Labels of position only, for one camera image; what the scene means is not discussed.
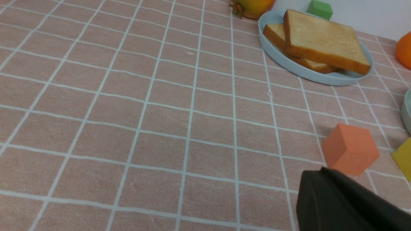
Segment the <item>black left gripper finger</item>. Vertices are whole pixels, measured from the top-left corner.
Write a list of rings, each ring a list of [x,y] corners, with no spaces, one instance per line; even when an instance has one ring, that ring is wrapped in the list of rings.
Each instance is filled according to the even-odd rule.
[[[301,231],[409,231],[410,214],[338,170],[302,172],[296,214]]]

